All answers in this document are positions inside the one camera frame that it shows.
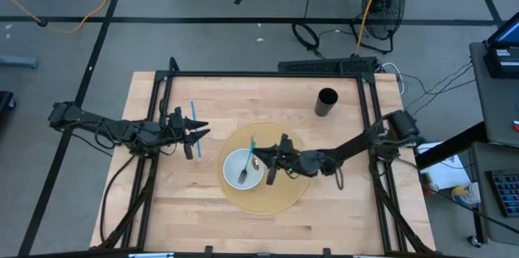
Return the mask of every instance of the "yellow cable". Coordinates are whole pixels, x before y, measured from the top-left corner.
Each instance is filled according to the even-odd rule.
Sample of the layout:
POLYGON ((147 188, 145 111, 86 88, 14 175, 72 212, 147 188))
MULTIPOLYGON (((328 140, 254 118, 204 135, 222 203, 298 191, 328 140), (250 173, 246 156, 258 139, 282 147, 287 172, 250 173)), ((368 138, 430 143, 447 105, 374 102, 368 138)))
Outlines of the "yellow cable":
MULTIPOLYGON (((20 8, 20 10, 24 11, 27 15, 29 15, 31 18, 33 18, 36 22, 38 23, 41 23, 41 19, 38 19, 38 17, 36 17, 35 15, 33 15, 30 11, 28 11, 24 6, 22 6, 21 4, 19 4, 19 2, 17 2, 16 0, 10 0, 12 3, 14 3, 17 7, 20 8)), ((83 27, 83 24, 84 22, 89 18, 91 17, 92 15, 96 14, 98 11, 100 11, 105 5, 106 5, 106 2, 108 2, 108 0, 103 0, 103 3, 97 8, 95 9, 94 11, 91 11, 88 15, 86 15, 82 20, 81 20, 81 23, 79 23, 79 25, 77 25, 77 27, 71 29, 71 30, 68 30, 68 31, 63 31, 61 29, 58 29, 58 28, 54 28, 54 27, 51 27, 51 26, 47 26, 47 28, 49 28, 49 30, 51 31, 54 31, 54 32, 59 32, 61 34, 72 34, 73 32, 76 32, 77 30, 79 30, 81 27, 83 27)))
POLYGON ((16 0, 10 0, 12 3, 14 3, 16 6, 20 8, 20 10, 24 11, 27 15, 31 16, 36 22, 40 23, 41 20, 38 19, 35 15, 33 15, 30 11, 27 11, 24 6, 19 4, 16 0))
POLYGON ((373 2, 373 0, 367 1, 366 10, 364 10, 364 16, 362 17, 362 23, 360 24, 360 33, 358 34, 357 48, 355 49, 355 55, 358 55, 358 48, 360 47, 360 43, 362 41, 362 35, 364 33, 364 24, 366 23, 366 17, 368 11, 370 10, 371 2, 373 2))

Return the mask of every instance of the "keyboard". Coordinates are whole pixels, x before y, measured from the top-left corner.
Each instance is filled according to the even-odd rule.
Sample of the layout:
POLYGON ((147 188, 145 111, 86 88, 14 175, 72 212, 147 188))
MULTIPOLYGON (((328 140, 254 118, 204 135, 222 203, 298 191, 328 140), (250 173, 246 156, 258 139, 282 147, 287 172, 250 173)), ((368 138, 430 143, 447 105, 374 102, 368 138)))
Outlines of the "keyboard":
POLYGON ((279 62, 278 71, 322 72, 345 75, 359 72, 375 72, 380 67, 376 57, 352 57, 322 60, 279 62))
POLYGON ((519 170, 493 170, 485 175, 503 216, 519 217, 519 170))

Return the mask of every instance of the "blue stick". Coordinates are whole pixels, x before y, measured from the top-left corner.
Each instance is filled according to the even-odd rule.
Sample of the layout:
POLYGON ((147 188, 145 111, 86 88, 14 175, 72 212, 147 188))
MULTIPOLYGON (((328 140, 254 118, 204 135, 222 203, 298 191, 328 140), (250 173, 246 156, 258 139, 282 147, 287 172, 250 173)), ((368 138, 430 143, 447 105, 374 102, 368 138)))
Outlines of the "blue stick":
MULTIPOLYGON (((195 105, 193 104, 193 100, 191 100, 191 116, 193 117, 193 121, 196 121, 195 105)), ((196 142, 196 149, 198 150, 198 157, 202 157, 202 152, 200 151, 200 141, 196 142)))

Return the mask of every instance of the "fan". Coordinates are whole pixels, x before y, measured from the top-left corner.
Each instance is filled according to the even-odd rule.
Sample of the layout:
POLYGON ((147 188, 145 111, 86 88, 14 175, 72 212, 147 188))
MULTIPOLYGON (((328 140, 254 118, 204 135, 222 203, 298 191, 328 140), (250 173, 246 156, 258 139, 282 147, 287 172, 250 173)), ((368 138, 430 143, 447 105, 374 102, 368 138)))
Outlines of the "fan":
MULTIPOLYGON (((362 0, 362 13, 366 10, 369 0, 362 0)), ((405 0, 373 0, 371 2, 369 11, 367 12, 367 19, 365 28, 370 36, 390 42, 390 50, 382 50, 373 46, 361 43, 362 47, 379 51, 387 54, 392 51, 392 37, 400 27, 402 17, 404 16, 405 0)), ((358 40, 357 33, 354 30, 353 24, 350 25, 354 31, 355 38, 358 40)))

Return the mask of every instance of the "white bowl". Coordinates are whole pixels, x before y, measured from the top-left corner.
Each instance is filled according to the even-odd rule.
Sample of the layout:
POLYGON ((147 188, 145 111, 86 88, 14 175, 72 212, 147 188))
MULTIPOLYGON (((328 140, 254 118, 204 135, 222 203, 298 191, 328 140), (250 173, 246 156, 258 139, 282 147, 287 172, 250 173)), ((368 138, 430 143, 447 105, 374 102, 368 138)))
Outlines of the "white bowl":
POLYGON ((227 183, 238 189, 238 190, 249 190, 258 185, 263 178, 264 168, 260 164, 259 169, 255 170, 252 167, 251 159, 254 158, 254 155, 251 155, 251 159, 247 160, 249 156, 248 148, 240 148, 227 156, 224 161, 223 173, 224 178, 227 183), (238 179, 240 174, 242 173, 243 168, 245 167, 245 162, 247 162, 247 177, 243 184, 238 184, 238 179))

